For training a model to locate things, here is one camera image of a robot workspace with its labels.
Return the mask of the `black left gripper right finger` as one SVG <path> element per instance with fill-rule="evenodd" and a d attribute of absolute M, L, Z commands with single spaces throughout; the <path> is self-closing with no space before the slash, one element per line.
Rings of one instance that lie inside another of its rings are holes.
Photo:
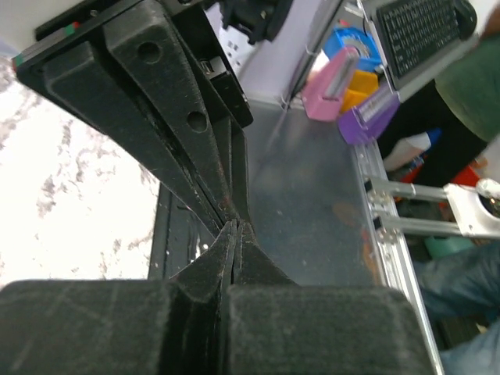
<path fill-rule="evenodd" d="M 241 223 L 228 288 L 231 374 L 432 374 L 413 307 L 390 287 L 299 286 Z"/>

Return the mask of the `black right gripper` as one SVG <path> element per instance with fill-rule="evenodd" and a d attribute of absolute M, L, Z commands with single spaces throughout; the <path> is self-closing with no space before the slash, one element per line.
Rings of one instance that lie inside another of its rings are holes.
<path fill-rule="evenodd" d="M 123 89 L 90 42 L 108 49 L 141 95 Z M 40 93 L 44 64 L 49 94 L 146 167 L 209 232 L 244 219 L 239 125 L 253 118 L 197 1 L 57 1 L 12 58 Z"/>

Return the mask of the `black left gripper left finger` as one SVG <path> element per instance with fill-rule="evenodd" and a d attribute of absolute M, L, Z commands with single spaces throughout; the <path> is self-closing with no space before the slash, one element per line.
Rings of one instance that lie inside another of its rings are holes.
<path fill-rule="evenodd" d="M 25 280 L 1 292 L 4 374 L 215 374 L 237 224 L 169 280 Z"/>

